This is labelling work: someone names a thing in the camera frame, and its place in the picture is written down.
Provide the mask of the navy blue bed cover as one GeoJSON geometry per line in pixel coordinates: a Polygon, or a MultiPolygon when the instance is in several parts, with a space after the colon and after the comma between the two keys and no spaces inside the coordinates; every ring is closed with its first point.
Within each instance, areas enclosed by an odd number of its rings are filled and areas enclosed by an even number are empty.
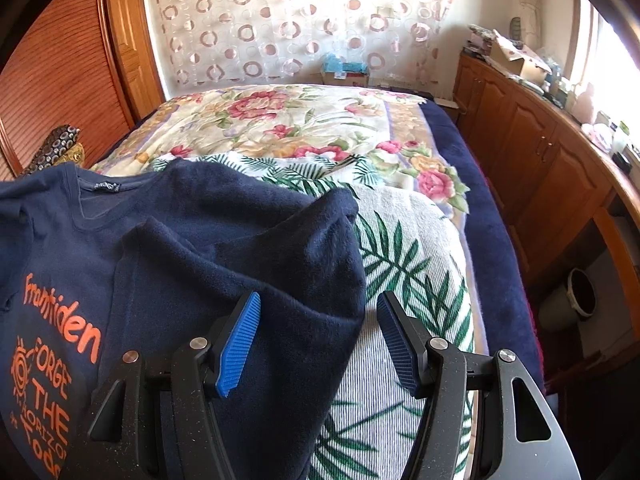
{"type": "Polygon", "coordinates": [[[470,188],[465,193],[470,213],[464,234],[471,252],[489,351],[513,350],[537,386],[544,388],[544,360],[518,258],[487,180],[446,112],[433,101],[421,104],[420,109],[432,130],[437,151],[470,188]]]}

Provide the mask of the palm leaf print blanket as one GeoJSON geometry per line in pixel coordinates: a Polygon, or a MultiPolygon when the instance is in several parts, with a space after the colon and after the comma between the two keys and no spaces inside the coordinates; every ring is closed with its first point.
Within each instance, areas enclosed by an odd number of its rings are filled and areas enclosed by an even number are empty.
{"type": "Polygon", "coordinates": [[[405,389],[376,319],[392,292],[409,318],[455,347],[474,347],[472,273],[439,200],[363,179],[362,157],[288,162],[236,153],[195,157],[241,178],[230,211],[293,206],[238,259],[262,306],[239,387],[214,411],[240,479],[397,479],[428,401],[405,389]]]}

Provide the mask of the circle pattern sheer curtain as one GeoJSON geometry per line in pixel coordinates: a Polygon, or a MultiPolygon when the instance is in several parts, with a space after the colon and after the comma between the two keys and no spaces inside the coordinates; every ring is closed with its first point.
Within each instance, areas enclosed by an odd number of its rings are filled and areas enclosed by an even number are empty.
{"type": "Polygon", "coordinates": [[[267,82],[316,82],[346,64],[377,84],[437,80],[452,0],[145,0],[167,94],[267,82]]]}

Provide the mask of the floral quilt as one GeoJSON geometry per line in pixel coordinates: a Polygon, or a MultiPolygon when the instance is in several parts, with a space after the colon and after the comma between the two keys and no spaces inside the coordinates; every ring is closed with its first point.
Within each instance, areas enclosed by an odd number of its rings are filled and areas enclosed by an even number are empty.
{"type": "Polygon", "coordinates": [[[344,181],[424,194],[465,214],[468,186],[437,151],[422,96],[324,84],[255,84],[163,103],[93,169],[133,176],[174,158],[218,159],[272,176],[306,179],[345,170],[344,181]]]}

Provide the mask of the long wooden cabinet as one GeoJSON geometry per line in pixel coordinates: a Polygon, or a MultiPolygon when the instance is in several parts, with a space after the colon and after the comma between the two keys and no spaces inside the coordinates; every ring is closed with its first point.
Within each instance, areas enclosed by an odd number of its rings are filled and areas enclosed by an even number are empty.
{"type": "Polygon", "coordinates": [[[564,112],[462,52],[458,127],[502,214],[527,290],[544,299],[583,268],[599,295],[582,348],[639,348],[639,193],[564,112]]]}

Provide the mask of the wooden wardrobe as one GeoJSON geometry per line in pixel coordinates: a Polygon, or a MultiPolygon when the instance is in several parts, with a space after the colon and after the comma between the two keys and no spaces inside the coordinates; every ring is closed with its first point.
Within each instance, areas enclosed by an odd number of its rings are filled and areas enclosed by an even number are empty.
{"type": "Polygon", "coordinates": [[[1,0],[2,179],[65,124],[93,164],[164,99],[144,0],[1,0]]]}

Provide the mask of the open cardboard box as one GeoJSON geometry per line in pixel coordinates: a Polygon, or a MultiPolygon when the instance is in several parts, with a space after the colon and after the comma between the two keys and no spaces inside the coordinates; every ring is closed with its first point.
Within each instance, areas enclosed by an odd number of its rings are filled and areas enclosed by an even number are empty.
{"type": "Polygon", "coordinates": [[[489,57],[505,68],[510,74],[520,76],[534,84],[541,84],[551,73],[549,65],[529,47],[521,49],[498,30],[493,30],[495,38],[491,43],[489,57]]]}

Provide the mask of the navy circle pattern garment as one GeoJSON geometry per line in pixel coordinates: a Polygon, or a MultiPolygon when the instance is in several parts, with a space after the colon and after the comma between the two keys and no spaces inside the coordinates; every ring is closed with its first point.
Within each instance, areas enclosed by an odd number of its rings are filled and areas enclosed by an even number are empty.
{"type": "Polygon", "coordinates": [[[22,176],[34,174],[37,171],[66,162],[70,158],[68,154],[78,146],[79,135],[80,129],[71,125],[54,128],[23,170],[22,176]]]}

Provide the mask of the dark bucket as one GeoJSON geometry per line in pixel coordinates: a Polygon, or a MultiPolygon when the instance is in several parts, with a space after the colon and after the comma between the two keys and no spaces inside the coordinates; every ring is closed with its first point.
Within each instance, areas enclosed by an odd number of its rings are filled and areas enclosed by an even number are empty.
{"type": "Polygon", "coordinates": [[[538,320],[544,330],[564,330],[565,327],[593,316],[598,298],[588,274],[573,269],[568,274],[566,284],[552,292],[544,300],[538,320]]]}

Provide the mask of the blue tissue box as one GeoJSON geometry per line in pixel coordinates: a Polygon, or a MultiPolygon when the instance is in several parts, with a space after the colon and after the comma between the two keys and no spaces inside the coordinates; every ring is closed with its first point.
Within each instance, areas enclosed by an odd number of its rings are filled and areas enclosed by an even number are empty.
{"type": "Polygon", "coordinates": [[[363,62],[343,61],[329,53],[322,61],[321,78],[330,86],[366,88],[369,85],[369,67],[363,62]]]}

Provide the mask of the navy blue printed t-shirt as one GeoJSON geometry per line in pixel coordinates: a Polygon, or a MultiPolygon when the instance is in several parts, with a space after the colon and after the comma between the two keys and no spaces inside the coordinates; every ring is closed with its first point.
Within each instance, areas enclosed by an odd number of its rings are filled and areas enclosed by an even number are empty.
{"type": "Polygon", "coordinates": [[[361,330],[358,206],[216,162],[110,178],[63,164],[1,187],[1,474],[55,479],[112,368],[157,368],[246,292],[260,317],[212,407],[240,479],[301,479],[361,330]]]}

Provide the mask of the mustard patterned garment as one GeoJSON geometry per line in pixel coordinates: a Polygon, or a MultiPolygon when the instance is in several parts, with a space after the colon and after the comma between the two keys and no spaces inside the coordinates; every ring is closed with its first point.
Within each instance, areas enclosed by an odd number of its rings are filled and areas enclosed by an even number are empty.
{"type": "Polygon", "coordinates": [[[75,143],[71,148],[68,148],[64,154],[62,154],[54,163],[54,166],[65,164],[66,162],[72,162],[76,166],[81,167],[85,162],[85,149],[81,143],[75,143]]]}

